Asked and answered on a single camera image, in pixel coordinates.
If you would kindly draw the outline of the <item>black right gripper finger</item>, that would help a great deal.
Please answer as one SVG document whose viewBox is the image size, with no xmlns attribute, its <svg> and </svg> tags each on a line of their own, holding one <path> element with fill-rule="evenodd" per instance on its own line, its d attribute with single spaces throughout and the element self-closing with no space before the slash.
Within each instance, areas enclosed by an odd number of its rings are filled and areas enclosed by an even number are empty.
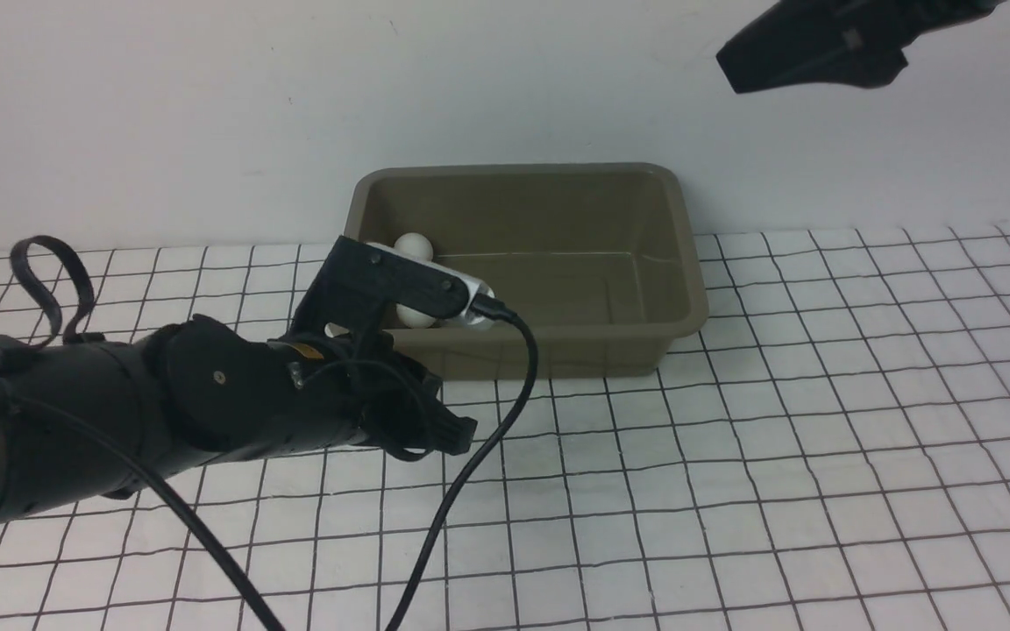
<svg viewBox="0 0 1010 631">
<path fill-rule="evenodd" d="M 790 85 L 877 89 L 908 64 L 895 1 L 779 1 L 717 52 L 738 95 Z"/>
</svg>

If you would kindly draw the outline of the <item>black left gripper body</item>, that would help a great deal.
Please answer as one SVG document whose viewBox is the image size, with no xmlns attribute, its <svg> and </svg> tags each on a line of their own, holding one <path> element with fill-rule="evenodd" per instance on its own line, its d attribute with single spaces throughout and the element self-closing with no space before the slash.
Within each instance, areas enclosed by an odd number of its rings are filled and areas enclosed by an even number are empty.
<svg viewBox="0 0 1010 631">
<path fill-rule="evenodd" d="M 441 380 L 394 351 L 365 357 L 352 337 L 250 341 L 204 315 L 158 332 L 163 413 L 177 443 L 213 463 L 337 447 L 402 462 L 464 455 L 478 423 L 438 399 Z"/>
</svg>

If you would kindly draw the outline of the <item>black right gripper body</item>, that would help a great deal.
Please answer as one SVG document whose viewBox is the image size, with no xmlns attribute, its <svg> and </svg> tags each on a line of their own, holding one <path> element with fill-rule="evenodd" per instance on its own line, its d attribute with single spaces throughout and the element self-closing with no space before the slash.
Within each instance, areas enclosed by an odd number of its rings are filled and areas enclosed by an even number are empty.
<svg viewBox="0 0 1010 631">
<path fill-rule="evenodd" d="M 985 18 L 1001 1 L 865 1 L 855 15 L 857 49 L 902 49 L 923 33 Z"/>
</svg>

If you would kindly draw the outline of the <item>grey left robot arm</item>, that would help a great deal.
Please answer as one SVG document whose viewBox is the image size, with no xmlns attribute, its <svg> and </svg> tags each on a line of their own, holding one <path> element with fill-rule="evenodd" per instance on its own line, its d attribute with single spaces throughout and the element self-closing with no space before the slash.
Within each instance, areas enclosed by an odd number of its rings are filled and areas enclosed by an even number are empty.
<svg viewBox="0 0 1010 631">
<path fill-rule="evenodd" d="M 207 464 L 364 446 L 404 459 L 469 451 L 476 422 L 438 402 L 441 380 L 395 348 L 396 305 L 460 323 L 487 287 L 392 248 L 340 237 L 284 335 L 242 338 L 207 315 L 123 343 L 82 323 L 87 269 L 41 235 L 11 249 L 17 283 L 50 316 L 38 344 L 0 335 L 0 524 Z"/>
</svg>

